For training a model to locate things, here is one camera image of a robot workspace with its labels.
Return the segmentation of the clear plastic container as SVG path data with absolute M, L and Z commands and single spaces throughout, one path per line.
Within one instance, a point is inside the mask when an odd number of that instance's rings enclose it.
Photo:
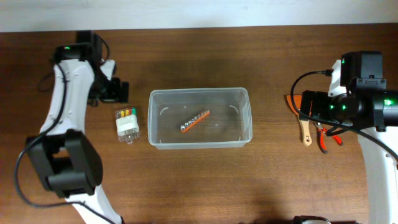
M 206 109 L 209 116 L 180 132 L 181 125 Z M 243 147 L 253 130 L 248 91 L 242 87 L 154 90 L 147 130 L 149 143 L 159 150 Z

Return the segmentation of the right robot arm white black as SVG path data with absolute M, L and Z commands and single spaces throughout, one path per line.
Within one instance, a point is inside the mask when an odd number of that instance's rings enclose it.
M 329 90 L 304 91 L 294 110 L 301 120 L 329 125 L 327 136 L 358 135 L 369 222 L 397 223 L 397 91 L 386 87 L 382 53 L 348 52 L 321 73 L 331 77 Z

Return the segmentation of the orange socket bit rail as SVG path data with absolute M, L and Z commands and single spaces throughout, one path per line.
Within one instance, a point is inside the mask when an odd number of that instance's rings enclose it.
M 210 110 L 206 109 L 202 111 L 201 113 L 197 114 L 194 116 L 192 119 L 184 123 L 183 125 L 180 126 L 180 132 L 181 133 L 186 133 L 188 130 L 190 130 L 192 127 L 194 127 L 196 124 L 198 124 L 200 121 L 205 119 L 207 116 L 209 116 Z

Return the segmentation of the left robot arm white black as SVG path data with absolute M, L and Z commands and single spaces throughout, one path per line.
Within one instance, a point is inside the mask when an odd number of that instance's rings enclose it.
M 129 84 L 115 77 L 116 62 L 104 50 L 109 45 L 92 30 L 78 31 L 74 44 L 55 49 L 49 113 L 39 135 L 27 138 L 20 154 L 28 155 L 43 188 L 62 202 L 31 202 L 22 193 L 17 171 L 14 185 L 21 199 L 35 208 L 72 205 L 85 223 L 124 223 L 101 186 L 103 164 L 85 135 L 87 106 L 127 103 L 129 97 Z

